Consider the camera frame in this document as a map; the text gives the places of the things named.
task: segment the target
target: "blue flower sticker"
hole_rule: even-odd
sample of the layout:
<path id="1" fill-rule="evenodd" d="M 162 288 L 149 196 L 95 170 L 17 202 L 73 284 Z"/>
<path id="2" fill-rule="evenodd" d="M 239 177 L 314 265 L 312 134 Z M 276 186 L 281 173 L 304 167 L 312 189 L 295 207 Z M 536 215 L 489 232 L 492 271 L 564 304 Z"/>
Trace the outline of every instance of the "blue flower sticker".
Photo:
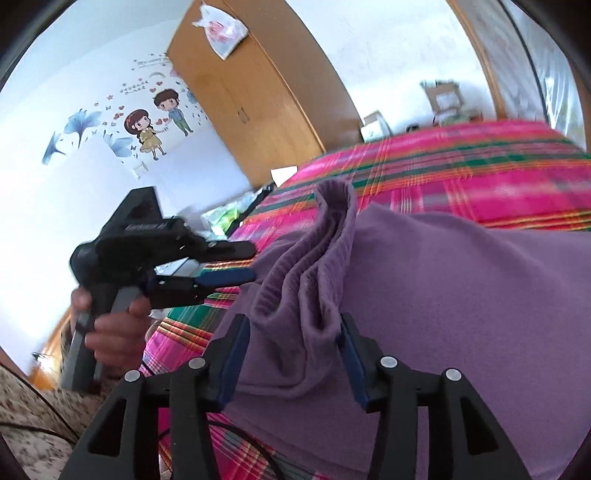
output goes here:
<path id="1" fill-rule="evenodd" d="M 49 144 L 47 145 L 47 149 L 45 150 L 45 154 L 43 155 L 42 163 L 47 165 L 51 160 L 51 157 L 54 153 L 61 153 L 62 155 L 66 155 L 64 152 L 57 148 L 57 143 L 60 141 L 60 134 L 53 132 L 51 136 L 51 140 L 49 140 Z"/>
<path id="2" fill-rule="evenodd" d="M 111 150 L 117 157 L 130 157 L 131 149 L 129 146 L 134 141 L 131 137 L 119 137 L 113 139 L 113 134 L 107 135 L 106 132 L 103 134 L 105 143 L 110 146 Z"/>
<path id="3" fill-rule="evenodd" d="M 189 103 L 197 103 L 197 99 L 195 98 L 193 92 L 191 90 L 187 90 L 187 100 L 189 101 Z"/>
<path id="4" fill-rule="evenodd" d="M 80 144 L 82 143 L 82 135 L 87 128 L 90 127 L 98 127 L 99 126 L 99 117 L 102 112 L 92 112 L 86 113 L 86 110 L 80 109 L 80 111 L 76 112 L 68 119 L 68 123 L 64 128 L 65 134 L 78 134 L 78 148 L 80 148 Z"/>

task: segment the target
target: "hand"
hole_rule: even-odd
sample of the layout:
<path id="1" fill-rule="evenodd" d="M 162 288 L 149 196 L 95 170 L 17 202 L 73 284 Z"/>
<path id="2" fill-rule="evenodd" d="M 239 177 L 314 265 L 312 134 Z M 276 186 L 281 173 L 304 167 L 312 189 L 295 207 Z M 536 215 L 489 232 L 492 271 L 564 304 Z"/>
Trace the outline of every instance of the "hand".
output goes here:
<path id="1" fill-rule="evenodd" d="M 72 292 L 70 326 L 72 332 L 80 312 L 87 312 L 92 298 L 83 288 Z M 95 331 L 86 334 L 86 346 L 94 350 L 98 362 L 107 365 L 109 375 L 121 376 L 139 368 L 144 355 L 145 334 L 153 319 L 150 301 L 145 297 L 135 299 L 125 313 L 108 313 L 95 320 Z"/>

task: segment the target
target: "cartoon girl sticker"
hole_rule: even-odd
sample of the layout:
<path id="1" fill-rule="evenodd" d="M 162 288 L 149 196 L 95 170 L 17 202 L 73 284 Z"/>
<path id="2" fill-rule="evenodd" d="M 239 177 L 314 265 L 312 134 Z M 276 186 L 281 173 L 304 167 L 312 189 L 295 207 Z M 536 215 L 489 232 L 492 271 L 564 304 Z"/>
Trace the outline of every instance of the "cartoon girl sticker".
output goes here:
<path id="1" fill-rule="evenodd" d="M 131 135 L 138 137 L 139 143 L 142 144 L 139 149 L 140 152 L 152 152 L 154 160 L 158 160 L 156 149 L 160 150 L 162 155 L 166 155 L 166 152 L 162 149 L 162 142 L 156 137 L 156 134 L 160 134 L 166 129 L 154 130 L 146 110 L 140 109 L 131 112 L 125 119 L 124 126 Z"/>

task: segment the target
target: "purple cloth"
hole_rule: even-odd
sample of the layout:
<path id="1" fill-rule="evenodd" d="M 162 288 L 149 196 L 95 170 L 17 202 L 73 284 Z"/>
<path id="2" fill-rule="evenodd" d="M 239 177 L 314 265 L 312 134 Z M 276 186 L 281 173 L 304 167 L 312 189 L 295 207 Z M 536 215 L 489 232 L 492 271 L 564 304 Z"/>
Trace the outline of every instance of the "purple cloth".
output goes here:
<path id="1" fill-rule="evenodd" d="M 591 426 L 591 236 L 485 229 L 450 215 L 356 215 L 350 185 L 318 186 L 319 216 L 255 261 L 236 313 L 251 344 L 228 416 L 304 465 L 366 477 L 377 415 L 354 403 L 340 312 L 409 367 L 462 370 L 535 480 L 556 479 Z M 426 478 L 420 422 L 418 478 Z"/>

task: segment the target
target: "bed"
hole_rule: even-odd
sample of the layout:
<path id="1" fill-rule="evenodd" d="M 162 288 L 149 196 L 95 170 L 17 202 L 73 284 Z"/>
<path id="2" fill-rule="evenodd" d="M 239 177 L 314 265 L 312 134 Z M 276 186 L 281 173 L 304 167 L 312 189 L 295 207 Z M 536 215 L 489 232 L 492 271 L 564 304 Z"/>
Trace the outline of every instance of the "bed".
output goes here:
<path id="1" fill-rule="evenodd" d="M 591 156 L 545 124 L 504 121 L 429 129 L 324 155 L 267 197 L 232 239 L 250 240 L 260 252 L 282 234 L 306 228 L 314 222 L 315 185 L 326 177 L 353 184 L 358 210 L 378 202 L 401 213 L 447 212 L 490 228 L 591 229 Z M 148 342 L 148 366 L 169 372 L 201 355 L 237 295 L 237 288 L 226 288 L 204 305 L 173 309 Z M 210 418 L 231 423 L 223 414 Z M 167 426 L 163 411 L 160 429 Z M 247 442 L 218 427 L 211 435 L 222 478 L 274 477 Z M 323 477 L 268 450 L 290 476 Z M 168 439 L 161 454 L 170 464 Z"/>

